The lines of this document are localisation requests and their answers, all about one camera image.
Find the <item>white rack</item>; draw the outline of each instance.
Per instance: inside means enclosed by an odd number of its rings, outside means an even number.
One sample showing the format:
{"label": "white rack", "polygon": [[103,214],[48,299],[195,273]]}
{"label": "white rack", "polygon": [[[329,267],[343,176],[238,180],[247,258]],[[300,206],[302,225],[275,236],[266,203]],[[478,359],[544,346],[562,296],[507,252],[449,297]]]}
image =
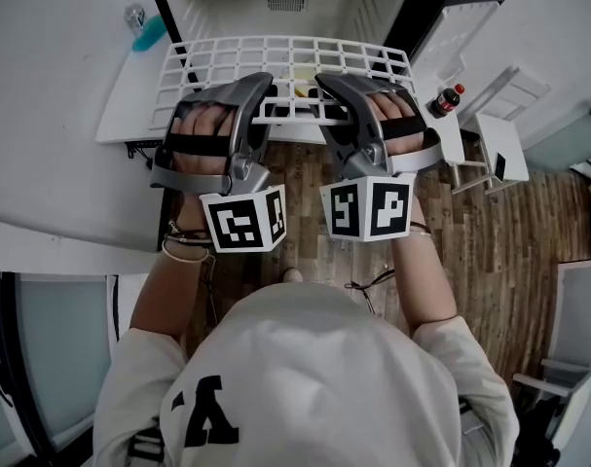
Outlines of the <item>white rack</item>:
{"label": "white rack", "polygon": [[[309,36],[242,36],[174,43],[161,70],[150,130],[167,128],[177,102],[198,89],[231,83],[266,71],[274,76],[277,96],[266,97],[256,125],[347,125],[349,117],[326,116],[325,106],[340,105],[314,80],[320,72],[343,72],[397,83],[415,94],[414,78],[403,51],[348,40]],[[306,95],[318,88],[320,98]],[[272,116],[266,106],[275,105]],[[311,115],[316,106],[318,116]]]}

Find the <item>black letter print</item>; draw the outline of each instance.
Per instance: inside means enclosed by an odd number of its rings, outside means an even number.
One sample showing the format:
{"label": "black letter print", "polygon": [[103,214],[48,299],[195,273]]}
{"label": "black letter print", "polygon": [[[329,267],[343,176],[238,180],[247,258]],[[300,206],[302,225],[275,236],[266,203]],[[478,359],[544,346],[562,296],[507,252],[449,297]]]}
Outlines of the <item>black letter print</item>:
{"label": "black letter print", "polygon": [[[239,428],[230,422],[215,400],[215,391],[221,389],[221,377],[201,378],[196,389],[196,406],[191,412],[185,447],[201,447],[206,443],[233,445],[239,442]],[[206,419],[210,420],[210,429],[203,429]]]}
{"label": "black letter print", "polygon": [[185,406],[185,397],[182,395],[182,391],[180,391],[178,393],[178,395],[174,398],[174,401],[171,402],[171,410],[174,411],[174,409],[178,408],[178,407],[184,407]]}

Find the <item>wrist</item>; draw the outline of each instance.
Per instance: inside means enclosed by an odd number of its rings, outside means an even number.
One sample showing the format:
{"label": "wrist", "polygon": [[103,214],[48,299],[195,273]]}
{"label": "wrist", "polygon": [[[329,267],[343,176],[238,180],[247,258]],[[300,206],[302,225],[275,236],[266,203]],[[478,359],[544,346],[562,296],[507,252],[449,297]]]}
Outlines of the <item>wrist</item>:
{"label": "wrist", "polygon": [[412,215],[410,216],[410,221],[426,225],[425,215],[421,209],[421,203],[416,196],[412,199]]}
{"label": "wrist", "polygon": [[185,201],[176,218],[176,225],[182,231],[206,230],[204,210],[198,196],[185,196]]}

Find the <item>bracelet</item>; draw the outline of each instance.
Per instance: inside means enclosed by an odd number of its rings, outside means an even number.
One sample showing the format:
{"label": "bracelet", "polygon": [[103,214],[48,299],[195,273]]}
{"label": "bracelet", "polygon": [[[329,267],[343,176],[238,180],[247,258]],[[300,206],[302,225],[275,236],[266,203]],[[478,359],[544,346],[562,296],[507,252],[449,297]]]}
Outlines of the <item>bracelet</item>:
{"label": "bracelet", "polygon": [[410,230],[412,230],[412,227],[414,227],[415,229],[420,229],[423,232],[431,235],[431,229],[427,225],[423,225],[419,222],[410,222]]}
{"label": "bracelet", "polygon": [[[210,247],[213,244],[213,239],[206,230],[189,230],[181,231],[174,220],[169,220],[169,227],[171,232],[166,233],[165,240],[173,240],[179,244],[198,247]],[[205,237],[199,237],[199,234],[205,234]]]}
{"label": "bracelet", "polygon": [[410,235],[422,235],[423,237],[431,237],[431,233],[427,233],[427,232],[423,232],[422,230],[419,229],[410,229]]}
{"label": "bracelet", "polygon": [[203,263],[203,261],[206,258],[208,258],[208,255],[210,254],[209,251],[208,251],[208,249],[206,249],[204,251],[204,255],[201,258],[198,258],[198,259],[195,259],[195,260],[186,260],[184,258],[178,258],[178,256],[174,256],[169,251],[167,251],[167,248],[166,248],[166,240],[164,240],[163,243],[161,244],[161,250],[171,260],[177,261],[178,263],[186,263],[188,265],[194,265],[194,264],[197,264],[197,263]]}
{"label": "bracelet", "polygon": [[173,242],[178,242],[182,245],[192,246],[192,247],[204,247],[209,248],[213,245],[213,240],[210,237],[207,238],[197,238],[194,236],[188,237],[187,233],[166,233],[165,240],[172,240]]}

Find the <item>wooden floor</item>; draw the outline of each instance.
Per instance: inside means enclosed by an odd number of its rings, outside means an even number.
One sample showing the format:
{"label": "wooden floor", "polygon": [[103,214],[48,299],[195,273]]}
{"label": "wooden floor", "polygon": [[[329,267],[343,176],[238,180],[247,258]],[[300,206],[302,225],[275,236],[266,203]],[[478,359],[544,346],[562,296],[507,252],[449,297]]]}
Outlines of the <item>wooden floor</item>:
{"label": "wooden floor", "polygon": [[[392,268],[386,243],[327,236],[318,187],[333,176],[323,147],[273,143],[266,165],[286,184],[287,238],[272,253],[219,256],[213,279],[218,318],[290,267],[341,288]],[[494,197],[480,188],[452,197],[444,168],[419,177],[417,188],[460,313],[507,381],[515,372],[535,373],[547,348],[557,264],[591,258],[586,184],[571,173],[531,176]],[[377,314],[404,328],[393,282],[369,292]],[[364,305],[360,293],[351,295]],[[210,325],[213,317],[206,319]]]}

